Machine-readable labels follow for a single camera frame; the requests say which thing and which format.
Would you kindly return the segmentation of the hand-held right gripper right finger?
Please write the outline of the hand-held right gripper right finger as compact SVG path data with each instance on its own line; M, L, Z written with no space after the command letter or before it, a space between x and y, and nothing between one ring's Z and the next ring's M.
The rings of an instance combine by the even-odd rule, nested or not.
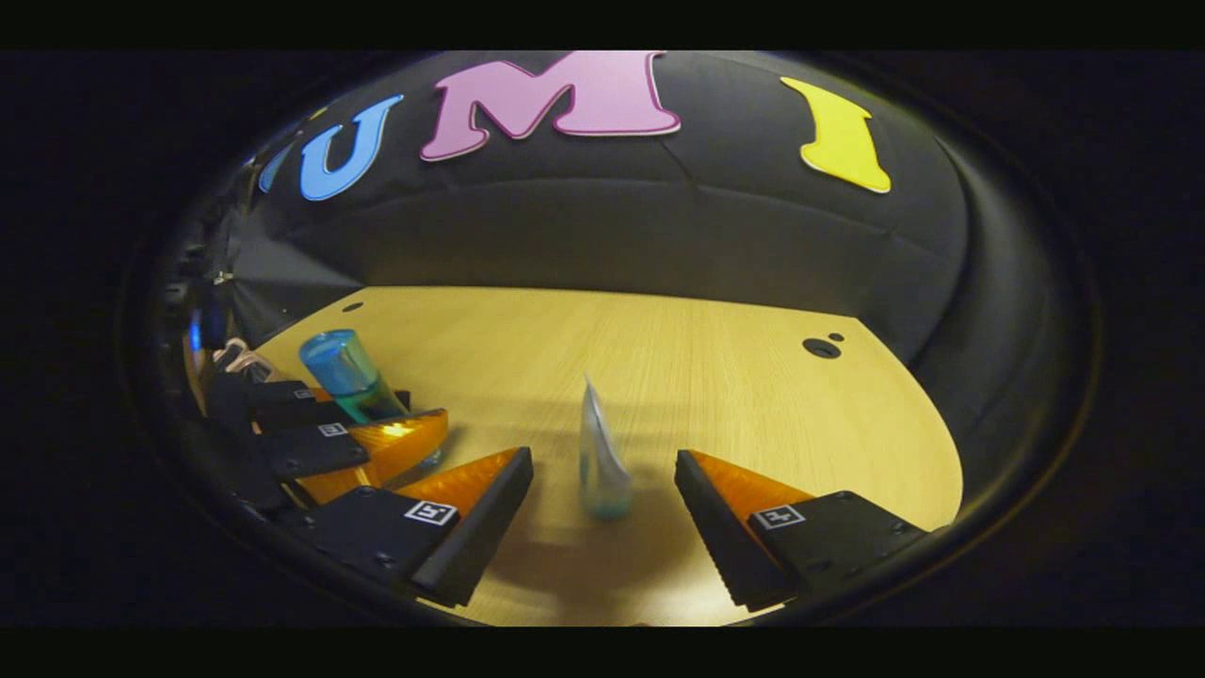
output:
M674 481L731 601L750 612L844 605L930 535L859 493L813 496L705 452L677 452Z

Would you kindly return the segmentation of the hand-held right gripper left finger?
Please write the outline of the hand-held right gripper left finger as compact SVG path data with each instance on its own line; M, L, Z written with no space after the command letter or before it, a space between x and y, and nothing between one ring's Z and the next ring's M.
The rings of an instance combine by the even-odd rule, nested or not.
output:
M534 479L528 446L395 490L362 487L283 526L321 558L389 592L469 605Z

